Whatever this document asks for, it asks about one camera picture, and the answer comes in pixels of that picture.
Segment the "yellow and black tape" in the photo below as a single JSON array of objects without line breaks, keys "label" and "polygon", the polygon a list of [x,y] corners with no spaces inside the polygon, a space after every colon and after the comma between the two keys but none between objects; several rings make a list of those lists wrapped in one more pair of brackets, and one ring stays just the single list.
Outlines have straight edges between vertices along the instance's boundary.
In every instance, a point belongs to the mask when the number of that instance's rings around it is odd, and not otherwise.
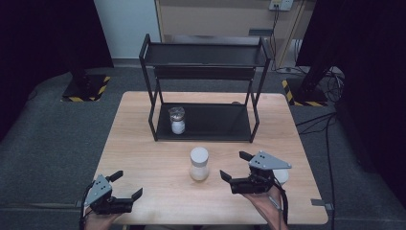
[{"label": "yellow and black tape", "polygon": [[74,102],[74,103],[81,103],[81,102],[96,102],[102,97],[102,93],[104,93],[105,87],[108,84],[108,81],[110,81],[110,77],[105,77],[104,81],[101,85],[101,88],[99,89],[99,93],[96,96],[93,97],[62,97],[63,102]]},{"label": "yellow and black tape", "polygon": [[295,98],[293,97],[292,91],[290,91],[290,87],[286,80],[282,81],[283,89],[286,94],[287,101],[290,105],[298,105],[298,106],[328,106],[325,102],[296,102]]}]

